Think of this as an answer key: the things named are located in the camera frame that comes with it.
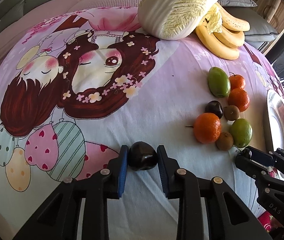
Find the large mandarin orange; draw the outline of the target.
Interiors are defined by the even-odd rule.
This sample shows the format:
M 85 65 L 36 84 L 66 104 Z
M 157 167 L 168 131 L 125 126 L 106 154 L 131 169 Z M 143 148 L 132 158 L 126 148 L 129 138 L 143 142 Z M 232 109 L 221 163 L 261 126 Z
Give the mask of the large mandarin orange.
M 221 121 L 214 113 L 202 113 L 186 127 L 193 128 L 195 139 L 202 144 L 216 142 L 222 131 Z

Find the top spotted banana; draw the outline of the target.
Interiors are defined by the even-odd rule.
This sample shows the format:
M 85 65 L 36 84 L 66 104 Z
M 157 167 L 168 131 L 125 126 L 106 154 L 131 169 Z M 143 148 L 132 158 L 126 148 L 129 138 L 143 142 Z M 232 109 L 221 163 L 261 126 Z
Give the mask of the top spotted banana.
M 229 14 L 218 2 L 215 3 L 222 16 L 222 25 L 232 31 L 249 31 L 249 22 L 236 18 Z

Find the dark cherry with stem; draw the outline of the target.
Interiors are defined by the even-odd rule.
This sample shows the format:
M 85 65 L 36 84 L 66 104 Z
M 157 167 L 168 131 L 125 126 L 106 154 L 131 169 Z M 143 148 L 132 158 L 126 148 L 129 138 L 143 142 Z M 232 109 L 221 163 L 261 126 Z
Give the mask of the dark cherry with stem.
M 210 101 L 209 103 L 207 103 L 206 106 L 205 106 L 204 112 L 205 113 L 213 113 L 219 119 L 221 119 L 224 115 L 224 109 L 222 107 L 222 104 L 217 100 L 213 100 L 213 101 Z

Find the green mango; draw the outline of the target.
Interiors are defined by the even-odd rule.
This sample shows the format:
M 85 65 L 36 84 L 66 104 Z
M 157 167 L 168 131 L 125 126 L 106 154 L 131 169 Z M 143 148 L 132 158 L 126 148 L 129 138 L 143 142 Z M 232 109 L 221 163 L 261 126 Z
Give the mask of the green mango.
M 241 118 L 233 122 L 229 133 L 233 137 L 234 146 L 244 148 L 252 139 L 253 129 L 248 120 Z
M 217 98 L 226 98 L 231 92 L 231 83 L 227 74 L 218 67 L 211 67 L 208 72 L 208 87 Z

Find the dark cherry without stem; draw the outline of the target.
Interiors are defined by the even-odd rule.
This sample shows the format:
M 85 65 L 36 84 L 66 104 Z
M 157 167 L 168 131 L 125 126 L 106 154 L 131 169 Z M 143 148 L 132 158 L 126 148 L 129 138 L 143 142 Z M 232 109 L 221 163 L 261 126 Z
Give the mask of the dark cherry without stem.
M 146 142 L 135 142 L 129 149 L 127 163 L 134 171 L 150 170 L 158 163 L 157 152 Z

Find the small mandarin orange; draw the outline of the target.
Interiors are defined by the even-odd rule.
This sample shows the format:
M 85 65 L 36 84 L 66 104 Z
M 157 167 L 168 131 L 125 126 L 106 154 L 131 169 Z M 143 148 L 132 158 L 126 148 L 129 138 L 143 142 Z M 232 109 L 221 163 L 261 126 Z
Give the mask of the small mandarin orange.
M 234 74 L 230 72 L 230 84 L 231 84 L 231 90 L 234 90 L 236 88 L 238 89 L 244 89 L 246 85 L 246 81 L 243 76 L 239 74 Z

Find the bottom banana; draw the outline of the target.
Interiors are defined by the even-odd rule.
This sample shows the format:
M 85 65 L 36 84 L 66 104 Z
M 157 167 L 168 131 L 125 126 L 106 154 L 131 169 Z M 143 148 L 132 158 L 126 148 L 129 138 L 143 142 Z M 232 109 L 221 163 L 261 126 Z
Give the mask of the bottom banana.
M 207 27 L 200 25 L 196 27 L 195 33 L 202 44 L 215 56 L 225 60 L 236 60 L 239 57 L 237 48 L 230 48 L 220 42 L 213 34 L 210 34 Z

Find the pink cartoon print bedsheet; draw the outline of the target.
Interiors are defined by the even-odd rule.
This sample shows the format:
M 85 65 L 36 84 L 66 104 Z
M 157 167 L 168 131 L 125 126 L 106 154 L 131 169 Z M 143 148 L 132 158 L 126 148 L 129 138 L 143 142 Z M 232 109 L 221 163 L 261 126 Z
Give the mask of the pink cartoon print bedsheet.
M 259 215 L 252 179 L 189 124 L 213 99 L 211 67 L 244 77 L 243 116 L 264 146 L 263 108 L 278 76 L 248 44 L 219 59 L 196 37 L 161 41 L 138 29 L 136 8 L 90 9 L 40 23 L 0 67 L 0 214 L 19 230 L 66 176 L 85 179 L 138 140 L 163 144 L 197 176 L 221 175 Z

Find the medium mandarin orange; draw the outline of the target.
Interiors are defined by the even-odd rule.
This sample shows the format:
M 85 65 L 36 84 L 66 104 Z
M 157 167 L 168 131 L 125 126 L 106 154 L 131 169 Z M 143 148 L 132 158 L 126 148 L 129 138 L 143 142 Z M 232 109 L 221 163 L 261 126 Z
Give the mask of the medium mandarin orange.
M 244 112 L 250 105 L 250 98 L 247 92 L 240 88 L 231 90 L 228 96 L 228 104 L 237 106 L 240 112 Z

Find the napa cabbage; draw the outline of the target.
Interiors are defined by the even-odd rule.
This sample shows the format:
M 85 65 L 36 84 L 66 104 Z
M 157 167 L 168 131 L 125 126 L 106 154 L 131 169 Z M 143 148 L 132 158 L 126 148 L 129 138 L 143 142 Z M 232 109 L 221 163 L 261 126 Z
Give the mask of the napa cabbage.
M 218 0 L 141 0 L 138 20 L 149 34 L 163 40 L 187 37 Z

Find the stainless steel bowl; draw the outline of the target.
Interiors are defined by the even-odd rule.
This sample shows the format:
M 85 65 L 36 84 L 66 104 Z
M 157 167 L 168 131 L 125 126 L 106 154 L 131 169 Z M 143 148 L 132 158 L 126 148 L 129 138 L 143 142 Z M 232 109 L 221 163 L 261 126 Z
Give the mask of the stainless steel bowl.
M 273 89 L 267 91 L 263 122 L 266 150 L 284 150 L 284 102 Z

